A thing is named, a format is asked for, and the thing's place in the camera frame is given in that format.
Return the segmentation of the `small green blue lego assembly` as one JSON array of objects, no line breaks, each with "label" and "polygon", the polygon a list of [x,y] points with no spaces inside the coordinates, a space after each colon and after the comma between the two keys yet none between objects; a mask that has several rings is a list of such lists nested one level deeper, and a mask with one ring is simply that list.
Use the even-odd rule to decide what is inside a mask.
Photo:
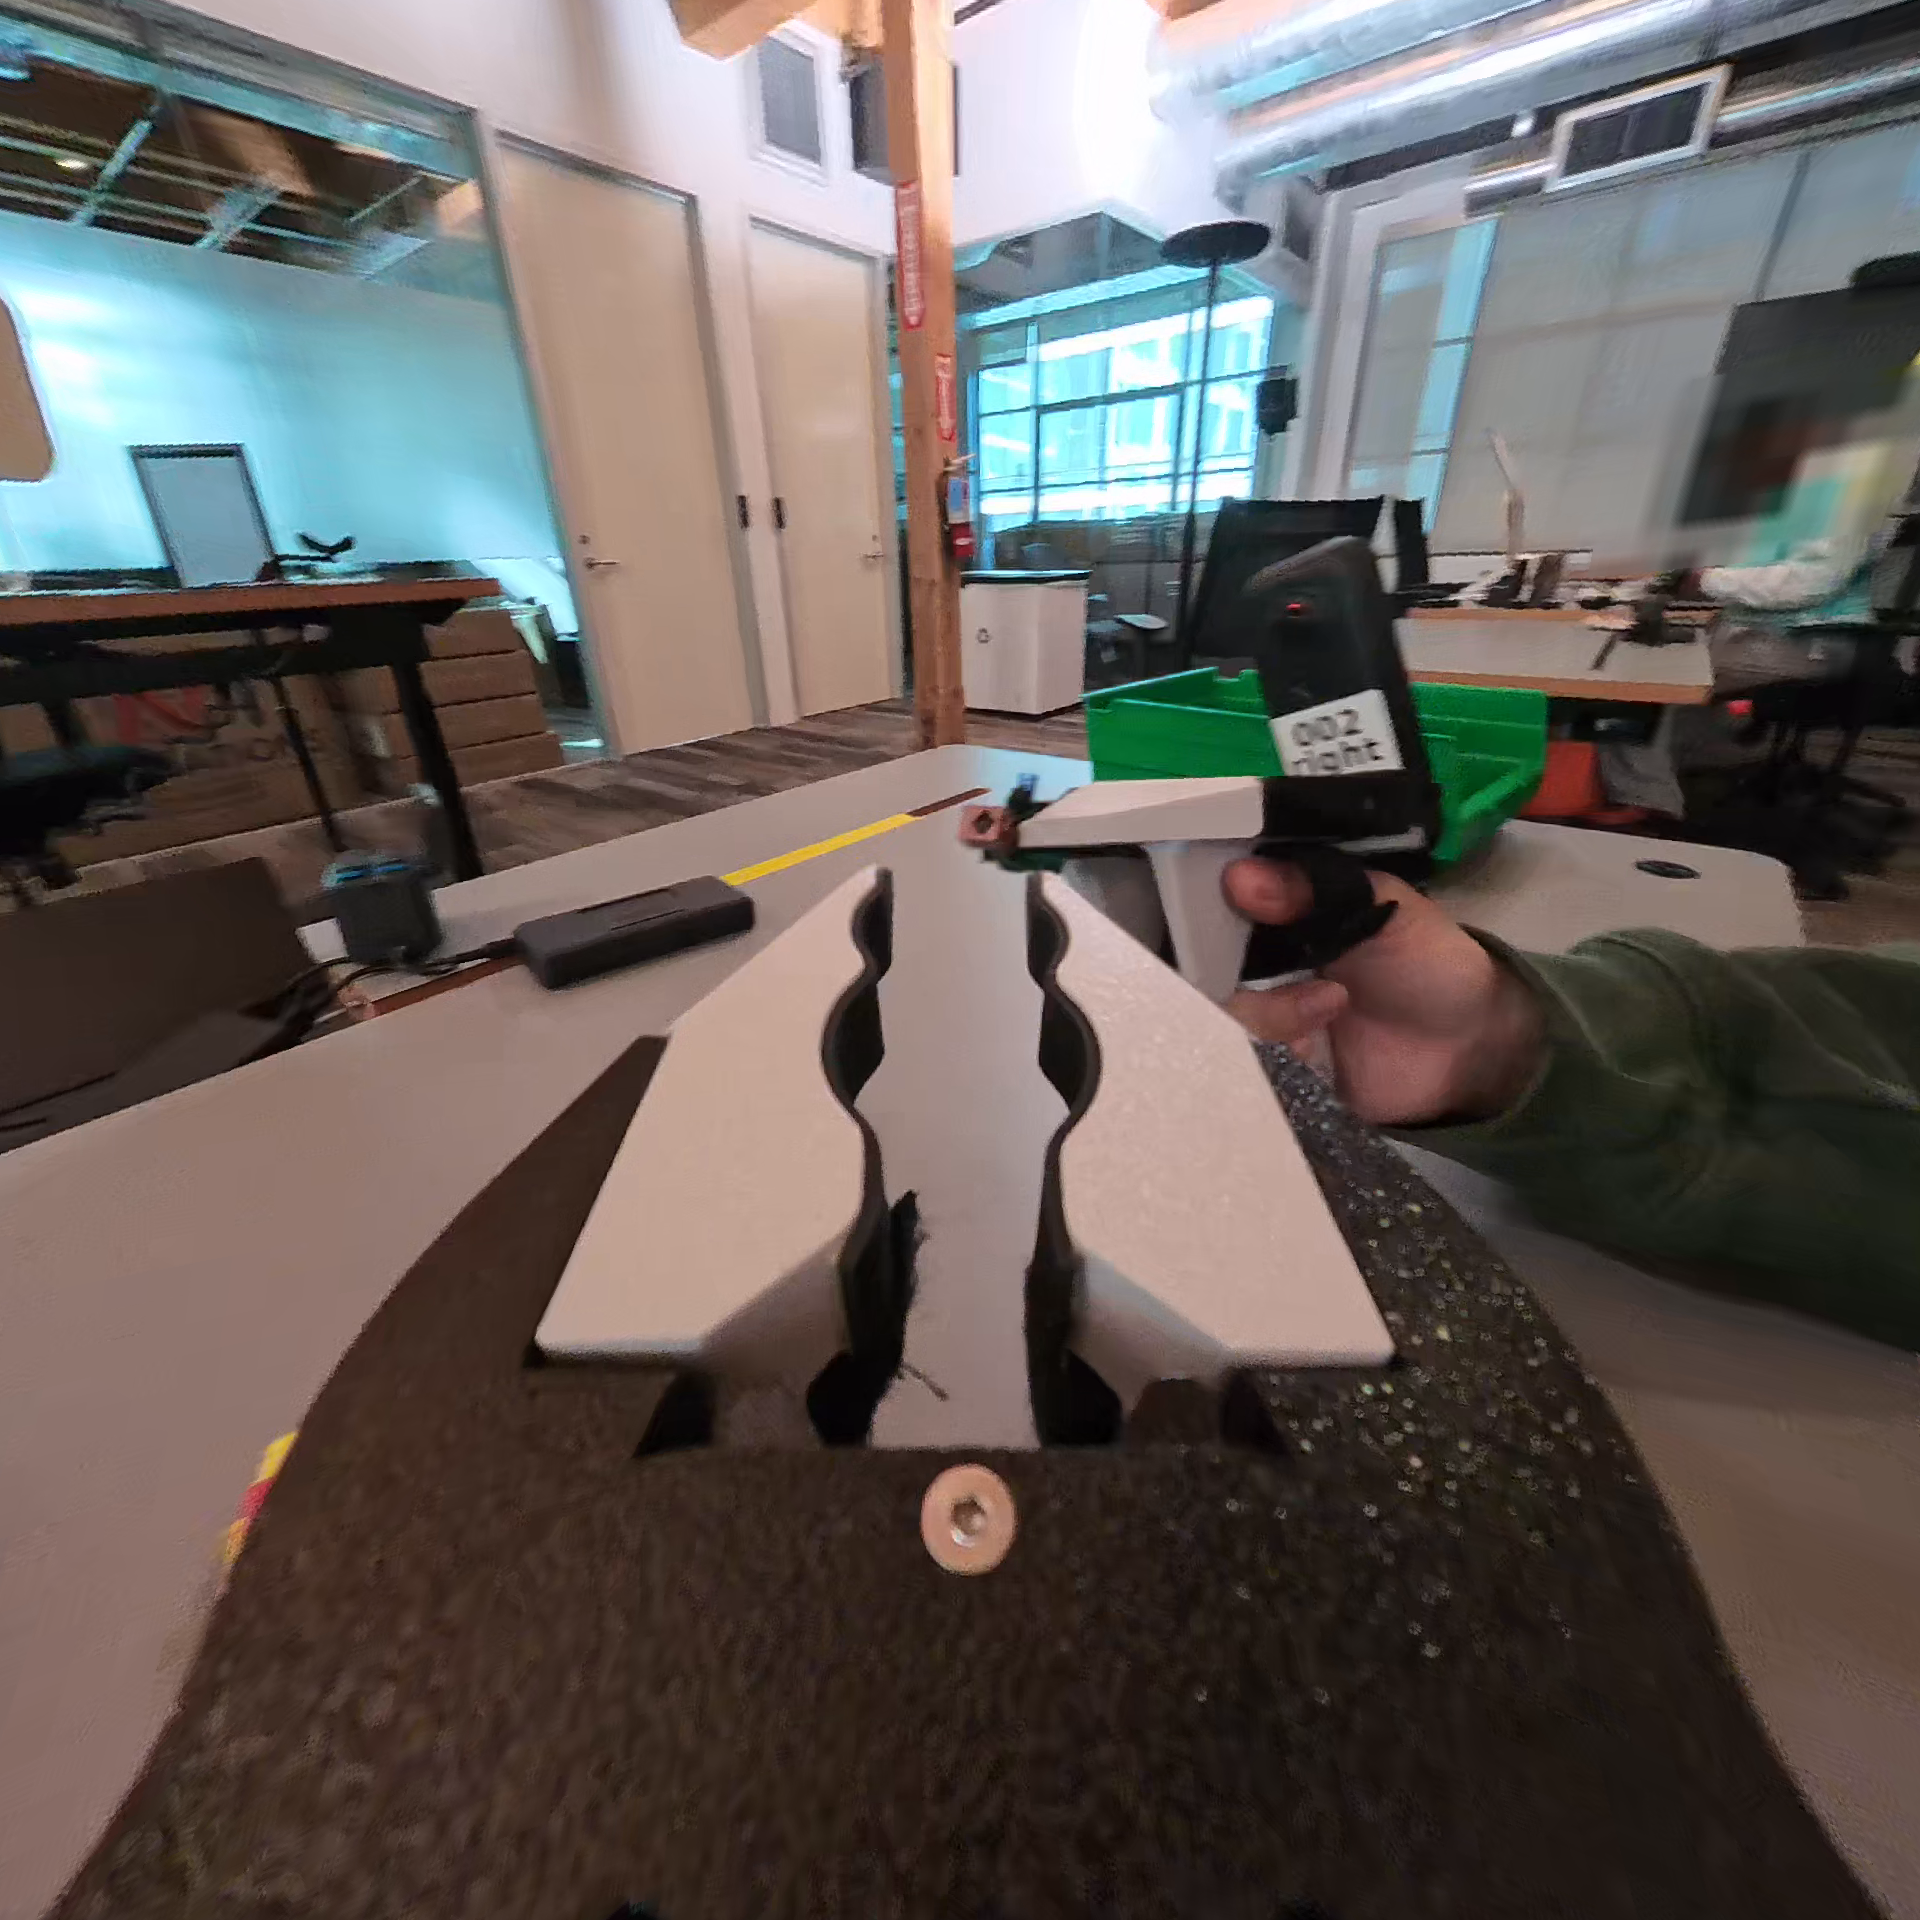
[{"label": "small green blue lego assembly", "polygon": [[1059,872],[1065,865],[1063,852],[1028,847],[1023,841],[1023,828],[1044,808],[1039,799],[1039,780],[1036,772],[1027,772],[1015,780],[1003,799],[963,805],[958,822],[963,846],[1006,872]]}]

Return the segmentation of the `brown chair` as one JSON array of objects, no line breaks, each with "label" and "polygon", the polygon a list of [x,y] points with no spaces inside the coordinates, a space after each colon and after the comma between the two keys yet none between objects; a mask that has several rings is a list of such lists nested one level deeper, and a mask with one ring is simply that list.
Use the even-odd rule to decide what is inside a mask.
[{"label": "brown chair", "polygon": [[334,1008],[256,856],[12,910],[2,920],[2,1149],[302,1043]]}]

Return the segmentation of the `person's right hand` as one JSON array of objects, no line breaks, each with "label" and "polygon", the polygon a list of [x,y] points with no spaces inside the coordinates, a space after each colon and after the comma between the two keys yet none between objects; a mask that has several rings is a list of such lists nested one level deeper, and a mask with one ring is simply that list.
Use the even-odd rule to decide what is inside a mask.
[{"label": "person's right hand", "polygon": [[1425,1128],[1507,1112],[1545,1064],[1529,983],[1404,879],[1369,872],[1383,927],[1319,971],[1242,989],[1227,1013],[1314,1067],[1360,1119]]}]

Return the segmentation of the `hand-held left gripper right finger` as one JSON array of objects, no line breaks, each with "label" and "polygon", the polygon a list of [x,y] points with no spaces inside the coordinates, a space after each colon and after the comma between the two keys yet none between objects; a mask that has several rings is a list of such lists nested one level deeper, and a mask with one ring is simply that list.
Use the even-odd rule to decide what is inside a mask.
[{"label": "hand-held left gripper right finger", "polygon": [[1163,1383],[1382,1371],[1394,1339],[1247,1030],[1063,875],[1024,885],[1041,1070],[1063,1099],[1024,1276],[1044,1449]]}]

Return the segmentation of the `white vent grille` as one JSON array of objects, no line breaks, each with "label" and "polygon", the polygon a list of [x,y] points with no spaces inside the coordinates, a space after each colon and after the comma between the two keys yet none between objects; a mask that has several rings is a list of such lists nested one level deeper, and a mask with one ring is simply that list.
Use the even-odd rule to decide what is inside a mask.
[{"label": "white vent grille", "polygon": [[1556,117],[1544,191],[1691,160],[1712,144],[1734,68],[1715,63]]}]

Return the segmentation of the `green plastic bin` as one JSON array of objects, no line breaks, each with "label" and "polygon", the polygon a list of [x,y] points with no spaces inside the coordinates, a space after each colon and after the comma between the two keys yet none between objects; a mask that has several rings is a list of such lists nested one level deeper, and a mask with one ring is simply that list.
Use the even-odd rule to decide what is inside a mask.
[{"label": "green plastic bin", "polygon": [[1455,865],[1495,838],[1538,791],[1550,700],[1536,687],[1428,681],[1415,681],[1411,700],[1443,803],[1434,860]]},{"label": "green plastic bin", "polygon": [[[1439,687],[1412,681],[1428,763],[1443,787],[1443,861],[1459,861],[1504,828],[1489,796],[1498,780],[1472,756],[1465,731],[1443,715]],[[1279,776],[1282,758],[1265,708],[1259,673],[1198,664],[1193,670],[1104,687],[1083,700],[1088,758],[1098,780],[1151,776]]]}]

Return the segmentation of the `yellow tape strip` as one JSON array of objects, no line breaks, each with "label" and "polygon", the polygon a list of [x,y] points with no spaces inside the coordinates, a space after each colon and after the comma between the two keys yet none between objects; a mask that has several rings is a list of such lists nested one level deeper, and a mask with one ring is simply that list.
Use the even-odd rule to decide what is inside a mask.
[{"label": "yellow tape strip", "polygon": [[767,877],[774,877],[774,875],[779,875],[779,872],[792,872],[800,865],[807,865],[814,860],[832,856],[832,854],[840,854],[844,849],[867,846],[867,843],[871,843],[871,841],[876,841],[876,838],[880,838],[889,831],[899,831],[903,828],[911,828],[918,820],[919,820],[919,816],[913,814],[913,811],[894,811],[894,814],[882,816],[873,822],[864,822],[859,828],[835,831],[826,838],[817,838],[817,841],[806,843],[800,847],[792,847],[792,849],[779,852],[779,854],[769,854],[769,856],[758,860],[748,865],[727,870],[727,872],[720,875],[720,879],[727,886],[737,886],[737,889],[744,886],[745,889],[745,886],[758,885],[760,879],[767,879]]}]

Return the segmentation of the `wooden post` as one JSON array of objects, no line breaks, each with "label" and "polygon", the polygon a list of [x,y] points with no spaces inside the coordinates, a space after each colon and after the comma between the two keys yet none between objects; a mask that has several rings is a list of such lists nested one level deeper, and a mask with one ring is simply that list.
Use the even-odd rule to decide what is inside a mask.
[{"label": "wooden post", "polygon": [[958,471],[954,308],[954,62],[944,1],[880,5],[887,160],[897,188],[897,318],[915,713],[924,749],[967,736],[960,559],[948,535]]}]

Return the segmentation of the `yellow pink lego piece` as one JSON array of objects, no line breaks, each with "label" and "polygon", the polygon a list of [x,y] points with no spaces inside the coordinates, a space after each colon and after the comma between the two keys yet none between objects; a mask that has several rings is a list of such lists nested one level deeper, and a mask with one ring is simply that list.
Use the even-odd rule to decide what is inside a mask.
[{"label": "yellow pink lego piece", "polygon": [[247,1491],[243,1492],[243,1496],[240,1496],[240,1502],[239,1502],[239,1507],[232,1516],[232,1521],[227,1527],[227,1534],[225,1534],[225,1547],[223,1547],[225,1573],[233,1571],[240,1552],[244,1550],[244,1545],[249,1541],[249,1534],[252,1534],[252,1527],[254,1527],[264,1504],[268,1502],[268,1496],[270,1496],[270,1492],[272,1492],[272,1488],[275,1488],[275,1483],[276,1483],[276,1479],[279,1479],[279,1473],[286,1465],[289,1454],[294,1454],[294,1449],[297,1444],[297,1438],[299,1438],[299,1429],[283,1430],[283,1433],[275,1436],[275,1439],[270,1439],[270,1444],[260,1452],[260,1455],[254,1465],[252,1479],[247,1483]]}]

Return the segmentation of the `person's right forearm green sleeve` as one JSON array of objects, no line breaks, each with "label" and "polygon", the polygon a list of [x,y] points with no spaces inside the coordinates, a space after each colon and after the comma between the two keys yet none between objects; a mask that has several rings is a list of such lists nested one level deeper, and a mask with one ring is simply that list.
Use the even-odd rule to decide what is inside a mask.
[{"label": "person's right forearm green sleeve", "polygon": [[1544,1056],[1484,1119],[1404,1136],[1553,1231],[1919,1349],[1919,956],[1606,933],[1494,952]]}]

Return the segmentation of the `flat black power bank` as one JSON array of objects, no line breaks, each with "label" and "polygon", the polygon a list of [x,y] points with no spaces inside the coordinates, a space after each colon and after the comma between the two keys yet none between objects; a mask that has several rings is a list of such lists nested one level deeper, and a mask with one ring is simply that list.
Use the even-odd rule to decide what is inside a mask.
[{"label": "flat black power bank", "polygon": [[715,875],[520,924],[513,952],[548,991],[750,933],[755,900]]}]

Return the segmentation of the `framed white board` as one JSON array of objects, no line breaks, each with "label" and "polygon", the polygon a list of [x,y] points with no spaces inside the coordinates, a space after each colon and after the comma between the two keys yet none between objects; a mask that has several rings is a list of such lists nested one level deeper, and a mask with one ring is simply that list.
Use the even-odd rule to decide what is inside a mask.
[{"label": "framed white board", "polygon": [[129,457],[182,590],[260,584],[281,576],[243,446],[136,444]]}]

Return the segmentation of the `black wall screen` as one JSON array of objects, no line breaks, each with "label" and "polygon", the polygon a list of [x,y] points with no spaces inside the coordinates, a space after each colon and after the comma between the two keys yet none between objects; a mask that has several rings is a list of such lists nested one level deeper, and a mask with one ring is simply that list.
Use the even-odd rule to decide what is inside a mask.
[{"label": "black wall screen", "polygon": [[1913,281],[1743,303],[1720,344],[1674,524],[1762,520],[1836,457],[1908,436],[1916,355]]}]

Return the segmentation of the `stack of cardboard boxes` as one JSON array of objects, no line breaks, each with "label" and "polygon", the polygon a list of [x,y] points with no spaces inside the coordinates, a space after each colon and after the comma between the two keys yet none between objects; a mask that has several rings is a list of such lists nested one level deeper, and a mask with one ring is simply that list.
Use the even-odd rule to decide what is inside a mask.
[{"label": "stack of cardboard boxes", "polygon": [[[459,787],[563,766],[516,607],[464,611],[432,629],[422,671]],[[134,819],[55,838],[79,868],[318,820],[286,713],[334,814],[402,799],[425,784],[386,664],[294,676],[281,689],[239,681],[103,692],[75,700],[72,713],[84,743],[160,752],[175,769],[140,798]]]}]

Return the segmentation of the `light wooden desk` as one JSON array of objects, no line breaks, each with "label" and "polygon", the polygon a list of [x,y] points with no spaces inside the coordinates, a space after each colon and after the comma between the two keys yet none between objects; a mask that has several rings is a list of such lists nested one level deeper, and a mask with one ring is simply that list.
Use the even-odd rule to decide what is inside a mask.
[{"label": "light wooden desk", "polygon": [[1712,652],[1699,631],[1632,640],[1624,623],[1582,613],[1419,607],[1399,619],[1411,681],[1526,687],[1585,704],[1703,705],[1715,692]]}]

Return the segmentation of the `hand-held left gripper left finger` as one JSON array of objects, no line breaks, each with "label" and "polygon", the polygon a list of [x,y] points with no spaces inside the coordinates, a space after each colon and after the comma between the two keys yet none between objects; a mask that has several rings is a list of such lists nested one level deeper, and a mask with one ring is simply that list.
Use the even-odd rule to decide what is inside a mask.
[{"label": "hand-held left gripper left finger", "polygon": [[897,885],[864,865],[663,1040],[536,1331],[554,1365],[692,1375],[859,1449],[905,1358],[921,1205],[859,1094],[886,1054]]}]

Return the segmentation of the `wooden desk black legs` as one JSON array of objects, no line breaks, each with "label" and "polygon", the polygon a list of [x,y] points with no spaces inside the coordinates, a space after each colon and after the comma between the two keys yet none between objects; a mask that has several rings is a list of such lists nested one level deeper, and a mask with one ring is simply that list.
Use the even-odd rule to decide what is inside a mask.
[{"label": "wooden desk black legs", "polygon": [[428,633],[502,595],[480,574],[7,591],[2,704],[63,708],[121,692],[322,678],[390,668],[455,879],[486,875],[464,787],[425,689]]}]

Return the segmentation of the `orange bin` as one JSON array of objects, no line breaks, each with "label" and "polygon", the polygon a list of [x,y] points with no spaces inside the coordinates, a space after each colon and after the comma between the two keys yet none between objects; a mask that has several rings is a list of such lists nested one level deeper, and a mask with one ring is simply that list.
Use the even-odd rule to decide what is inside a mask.
[{"label": "orange bin", "polygon": [[1588,737],[1548,737],[1544,776],[1520,816],[1545,824],[1601,828],[1611,806],[1601,744]]}]

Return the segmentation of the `cream door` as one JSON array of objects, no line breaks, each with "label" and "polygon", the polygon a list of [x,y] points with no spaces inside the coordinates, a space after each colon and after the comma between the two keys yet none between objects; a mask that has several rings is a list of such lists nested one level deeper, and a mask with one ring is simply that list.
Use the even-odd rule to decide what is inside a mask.
[{"label": "cream door", "polygon": [[750,293],[798,708],[880,704],[899,638],[876,262],[753,224]]},{"label": "cream door", "polygon": [[612,752],[755,717],[691,203],[504,137],[494,181]]}]

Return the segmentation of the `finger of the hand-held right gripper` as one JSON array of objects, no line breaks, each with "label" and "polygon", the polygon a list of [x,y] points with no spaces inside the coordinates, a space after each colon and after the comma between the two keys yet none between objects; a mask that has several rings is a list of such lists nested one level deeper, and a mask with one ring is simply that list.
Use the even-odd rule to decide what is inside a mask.
[{"label": "finger of the hand-held right gripper", "polygon": [[1259,776],[1091,782],[1023,819],[1017,847],[1255,843],[1265,814],[1265,780]]}]

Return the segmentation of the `black charging dock blue inserts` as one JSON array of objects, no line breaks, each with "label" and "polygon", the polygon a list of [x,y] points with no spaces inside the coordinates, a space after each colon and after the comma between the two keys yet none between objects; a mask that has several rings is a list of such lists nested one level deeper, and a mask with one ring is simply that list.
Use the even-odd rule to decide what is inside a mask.
[{"label": "black charging dock blue inserts", "polygon": [[358,966],[425,961],[441,950],[435,904],[436,870],[418,852],[350,849],[336,854],[321,883],[343,960]]}]

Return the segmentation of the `silver ventilation duct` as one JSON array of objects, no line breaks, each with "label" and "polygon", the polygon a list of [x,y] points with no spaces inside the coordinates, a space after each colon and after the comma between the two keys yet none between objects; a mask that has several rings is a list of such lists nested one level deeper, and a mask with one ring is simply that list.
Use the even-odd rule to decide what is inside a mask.
[{"label": "silver ventilation duct", "polygon": [[1217,191],[1323,174],[1668,68],[1890,14],[1852,1],[1160,5],[1148,100]]}]

